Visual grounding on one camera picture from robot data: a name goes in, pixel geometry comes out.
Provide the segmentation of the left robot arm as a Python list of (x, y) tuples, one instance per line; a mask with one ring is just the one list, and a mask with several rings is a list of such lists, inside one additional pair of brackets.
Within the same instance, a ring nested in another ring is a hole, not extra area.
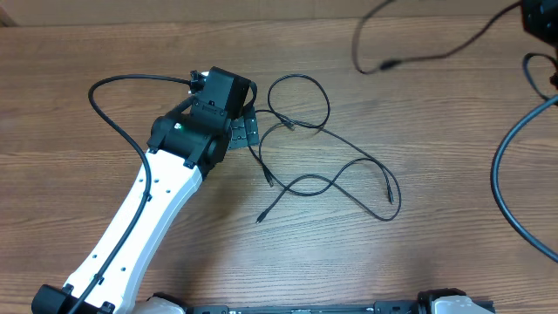
[(256, 142), (256, 84), (212, 67), (185, 80), (189, 97), (153, 123), (141, 168), (91, 254), (56, 288), (42, 285), (34, 313), (130, 313), (174, 218), (230, 148)]

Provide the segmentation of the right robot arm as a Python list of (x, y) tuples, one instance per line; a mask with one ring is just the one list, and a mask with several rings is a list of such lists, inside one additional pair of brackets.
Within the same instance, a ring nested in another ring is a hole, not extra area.
[(526, 33), (557, 48), (557, 0), (522, 0), (521, 17)]

